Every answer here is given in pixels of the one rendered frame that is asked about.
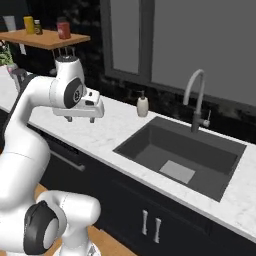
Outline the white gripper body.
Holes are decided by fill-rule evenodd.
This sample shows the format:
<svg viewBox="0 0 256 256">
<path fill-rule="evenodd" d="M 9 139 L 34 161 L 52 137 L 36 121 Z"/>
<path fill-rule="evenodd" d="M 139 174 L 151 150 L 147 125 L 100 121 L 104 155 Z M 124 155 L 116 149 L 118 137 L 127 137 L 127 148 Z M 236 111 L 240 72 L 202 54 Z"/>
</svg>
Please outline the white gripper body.
<svg viewBox="0 0 256 256">
<path fill-rule="evenodd" d="M 90 103 L 88 100 L 81 100 L 71 109 L 54 108 L 53 113 L 57 116 L 102 118 L 105 109 L 101 99 L 93 103 Z"/>
</svg>

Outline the black dishwasher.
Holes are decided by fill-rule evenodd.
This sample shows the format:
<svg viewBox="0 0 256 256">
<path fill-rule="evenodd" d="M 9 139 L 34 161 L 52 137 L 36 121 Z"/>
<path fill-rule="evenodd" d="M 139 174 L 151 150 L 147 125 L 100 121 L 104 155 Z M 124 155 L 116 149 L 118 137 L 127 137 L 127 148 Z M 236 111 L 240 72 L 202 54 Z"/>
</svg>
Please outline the black dishwasher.
<svg viewBox="0 0 256 256">
<path fill-rule="evenodd" d="M 48 190 L 90 195 L 101 200 L 102 197 L 96 191 L 96 181 L 89 171 L 89 166 L 81 162 L 80 151 L 48 133 L 40 131 L 39 134 L 48 143 L 50 150 L 55 151 L 77 165 L 82 164 L 86 168 L 84 172 L 80 172 L 51 154 L 50 162 L 40 183 Z"/>
</svg>

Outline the cream soap dispenser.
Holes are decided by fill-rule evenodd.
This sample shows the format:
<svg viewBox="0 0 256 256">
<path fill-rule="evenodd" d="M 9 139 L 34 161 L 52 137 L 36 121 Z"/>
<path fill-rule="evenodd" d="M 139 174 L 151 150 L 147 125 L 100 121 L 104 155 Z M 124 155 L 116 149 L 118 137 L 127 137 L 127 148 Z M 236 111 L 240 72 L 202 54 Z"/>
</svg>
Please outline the cream soap dispenser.
<svg viewBox="0 0 256 256">
<path fill-rule="evenodd" d="M 145 92 L 142 91 L 137 100 L 137 114 L 139 117 L 146 117 L 149 111 L 148 98 L 145 96 Z"/>
</svg>

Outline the grey metal pot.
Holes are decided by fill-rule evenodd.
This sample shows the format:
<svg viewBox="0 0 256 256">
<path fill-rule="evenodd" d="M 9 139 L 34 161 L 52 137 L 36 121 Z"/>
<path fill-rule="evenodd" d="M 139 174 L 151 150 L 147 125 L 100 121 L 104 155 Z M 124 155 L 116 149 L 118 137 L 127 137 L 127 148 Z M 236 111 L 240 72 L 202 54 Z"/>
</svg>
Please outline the grey metal pot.
<svg viewBox="0 0 256 256">
<path fill-rule="evenodd" d="M 16 83 L 21 84 L 27 77 L 27 72 L 25 69 L 16 68 L 11 71 L 11 76 Z"/>
</svg>

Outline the red jar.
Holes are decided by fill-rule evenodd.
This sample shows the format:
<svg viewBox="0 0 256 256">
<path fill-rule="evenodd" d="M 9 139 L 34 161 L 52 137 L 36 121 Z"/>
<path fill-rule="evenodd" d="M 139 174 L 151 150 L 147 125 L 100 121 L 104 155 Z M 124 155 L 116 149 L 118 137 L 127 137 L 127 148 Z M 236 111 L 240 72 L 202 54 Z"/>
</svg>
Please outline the red jar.
<svg viewBox="0 0 256 256">
<path fill-rule="evenodd" d="M 57 31 L 60 39 L 70 39 L 70 24 L 65 17 L 57 18 Z"/>
</svg>

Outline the green potted plant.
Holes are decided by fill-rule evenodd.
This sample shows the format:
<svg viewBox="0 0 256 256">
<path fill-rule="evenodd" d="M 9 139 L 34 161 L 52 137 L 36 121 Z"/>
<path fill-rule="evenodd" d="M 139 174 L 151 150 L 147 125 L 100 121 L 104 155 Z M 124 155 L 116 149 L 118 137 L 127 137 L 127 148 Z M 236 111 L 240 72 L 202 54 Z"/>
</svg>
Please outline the green potted plant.
<svg viewBox="0 0 256 256">
<path fill-rule="evenodd" d="M 4 40 L 0 40 L 0 66 L 13 63 L 9 45 Z"/>
</svg>

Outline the small dark bottle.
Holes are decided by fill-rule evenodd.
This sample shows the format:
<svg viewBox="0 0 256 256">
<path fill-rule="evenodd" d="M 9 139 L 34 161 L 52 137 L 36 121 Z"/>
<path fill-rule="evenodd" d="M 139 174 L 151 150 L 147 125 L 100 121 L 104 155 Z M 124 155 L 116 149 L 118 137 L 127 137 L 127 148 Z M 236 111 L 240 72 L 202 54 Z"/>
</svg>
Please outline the small dark bottle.
<svg viewBox="0 0 256 256">
<path fill-rule="evenodd" d="M 37 35 L 43 34 L 40 20 L 34 20 L 34 29 L 35 29 L 35 34 Z"/>
</svg>

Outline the dark grey sink basin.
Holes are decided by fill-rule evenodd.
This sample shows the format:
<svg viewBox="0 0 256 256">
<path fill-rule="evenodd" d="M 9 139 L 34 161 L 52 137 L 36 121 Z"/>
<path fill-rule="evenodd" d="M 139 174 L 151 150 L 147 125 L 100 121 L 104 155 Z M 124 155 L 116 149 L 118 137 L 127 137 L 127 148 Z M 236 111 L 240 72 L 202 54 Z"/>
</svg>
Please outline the dark grey sink basin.
<svg viewBox="0 0 256 256">
<path fill-rule="evenodd" d="M 219 202 L 246 146 L 155 117 L 114 152 Z"/>
</svg>

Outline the yellow jar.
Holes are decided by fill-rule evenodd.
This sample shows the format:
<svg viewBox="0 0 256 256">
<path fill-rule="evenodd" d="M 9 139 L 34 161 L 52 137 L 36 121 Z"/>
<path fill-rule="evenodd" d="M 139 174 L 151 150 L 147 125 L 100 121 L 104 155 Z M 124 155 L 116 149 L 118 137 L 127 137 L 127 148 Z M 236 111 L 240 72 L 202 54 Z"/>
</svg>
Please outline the yellow jar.
<svg viewBox="0 0 256 256">
<path fill-rule="evenodd" d="M 24 21 L 26 32 L 28 34 L 34 34 L 35 33 L 35 29 L 34 29 L 33 17 L 32 16 L 24 16 L 23 17 L 23 21 Z"/>
</svg>

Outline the grey curved tap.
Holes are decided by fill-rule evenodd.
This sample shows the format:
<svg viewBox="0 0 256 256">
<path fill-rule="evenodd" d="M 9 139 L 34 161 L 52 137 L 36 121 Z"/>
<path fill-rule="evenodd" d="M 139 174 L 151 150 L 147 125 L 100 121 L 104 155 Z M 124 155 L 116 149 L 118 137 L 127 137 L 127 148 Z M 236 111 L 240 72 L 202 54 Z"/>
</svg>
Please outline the grey curved tap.
<svg viewBox="0 0 256 256">
<path fill-rule="evenodd" d="M 191 124 L 192 133 L 197 133 L 199 131 L 200 126 L 208 128 L 210 125 L 210 116 L 211 116 L 211 113 L 208 113 L 208 117 L 206 119 L 201 118 L 201 110 L 202 110 L 202 103 L 203 103 L 204 89 L 205 89 L 205 72 L 202 69 L 198 69 L 190 77 L 184 92 L 183 105 L 184 106 L 188 105 L 191 90 L 196 79 L 199 79 L 200 83 L 199 83 L 199 93 L 198 93 L 198 98 L 196 103 L 196 109 L 193 113 L 192 124 Z"/>
</svg>

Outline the black cupboard door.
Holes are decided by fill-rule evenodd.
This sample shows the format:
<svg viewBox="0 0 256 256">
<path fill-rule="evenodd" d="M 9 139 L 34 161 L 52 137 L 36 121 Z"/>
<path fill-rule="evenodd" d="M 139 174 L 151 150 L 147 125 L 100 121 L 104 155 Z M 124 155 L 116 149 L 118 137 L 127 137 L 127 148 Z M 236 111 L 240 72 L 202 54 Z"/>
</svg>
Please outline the black cupboard door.
<svg viewBox="0 0 256 256">
<path fill-rule="evenodd" d="M 166 256 L 256 256 L 255 243 L 179 203 L 152 208 L 161 220 L 158 246 Z"/>
<path fill-rule="evenodd" d="M 147 256 L 147 236 L 142 233 L 143 210 L 140 199 L 118 182 L 112 182 L 108 196 L 108 214 L 116 232 L 138 256 Z"/>
</svg>

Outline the white box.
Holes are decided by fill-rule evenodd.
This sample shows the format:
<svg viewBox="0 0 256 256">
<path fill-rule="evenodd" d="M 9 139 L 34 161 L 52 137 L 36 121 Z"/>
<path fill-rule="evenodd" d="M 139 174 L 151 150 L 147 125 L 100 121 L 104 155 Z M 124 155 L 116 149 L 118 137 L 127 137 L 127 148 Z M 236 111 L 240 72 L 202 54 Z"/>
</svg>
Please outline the white box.
<svg viewBox="0 0 256 256">
<path fill-rule="evenodd" d="M 5 25 L 9 32 L 14 32 L 16 30 L 16 22 L 14 16 L 4 16 L 3 17 Z"/>
</svg>

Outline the grey framed window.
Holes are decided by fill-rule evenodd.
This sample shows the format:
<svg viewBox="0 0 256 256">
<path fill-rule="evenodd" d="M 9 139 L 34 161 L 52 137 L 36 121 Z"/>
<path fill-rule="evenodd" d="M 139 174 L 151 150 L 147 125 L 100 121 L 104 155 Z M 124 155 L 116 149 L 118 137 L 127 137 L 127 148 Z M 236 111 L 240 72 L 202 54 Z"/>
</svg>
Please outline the grey framed window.
<svg viewBox="0 0 256 256">
<path fill-rule="evenodd" d="M 256 0 L 100 0 L 105 74 L 256 106 Z"/>
</svg>

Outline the wooden wall shelf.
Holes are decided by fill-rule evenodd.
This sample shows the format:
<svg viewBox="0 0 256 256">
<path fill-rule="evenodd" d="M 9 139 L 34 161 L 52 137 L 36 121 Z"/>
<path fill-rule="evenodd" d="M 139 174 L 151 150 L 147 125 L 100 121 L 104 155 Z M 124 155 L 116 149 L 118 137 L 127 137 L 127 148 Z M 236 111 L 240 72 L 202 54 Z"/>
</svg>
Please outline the wooden wall shelf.
<svg viewBox="0 0 256 256">
<path fill-rule="evenodd" d="M 28 34 L 25 29 L 0 32 L 0 40 L 40 49 L 53 50 L 90 40 L 88 35 L 72 34 L 69 39 L 60 39 L 57 31 L 44 30 L 42 35 Z"/>
</svg>

